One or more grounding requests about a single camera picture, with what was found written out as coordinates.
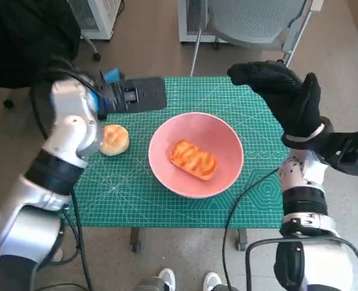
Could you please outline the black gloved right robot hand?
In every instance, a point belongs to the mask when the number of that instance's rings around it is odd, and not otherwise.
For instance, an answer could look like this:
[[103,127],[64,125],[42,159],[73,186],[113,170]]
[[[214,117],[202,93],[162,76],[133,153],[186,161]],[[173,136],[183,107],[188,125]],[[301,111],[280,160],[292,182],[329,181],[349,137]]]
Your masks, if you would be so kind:
[[267,104],[284,134],[310,137],[321,125],[321,89],[314,73],[301,80],[282,62],[258,61],[232,65],[227,75],[234,85],[247,85]]

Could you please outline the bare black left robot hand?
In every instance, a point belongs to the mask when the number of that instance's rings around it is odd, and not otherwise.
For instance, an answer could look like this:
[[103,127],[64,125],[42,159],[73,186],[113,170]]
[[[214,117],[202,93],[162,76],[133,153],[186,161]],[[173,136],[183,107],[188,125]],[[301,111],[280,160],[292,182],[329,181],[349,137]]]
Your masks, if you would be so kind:
[[111,69],[106,73],[100,72],[95,89],[98,94],[98,120],[103,121],[115,113],[125,113],[127,104],[124,97],[124,76],[119,69]]

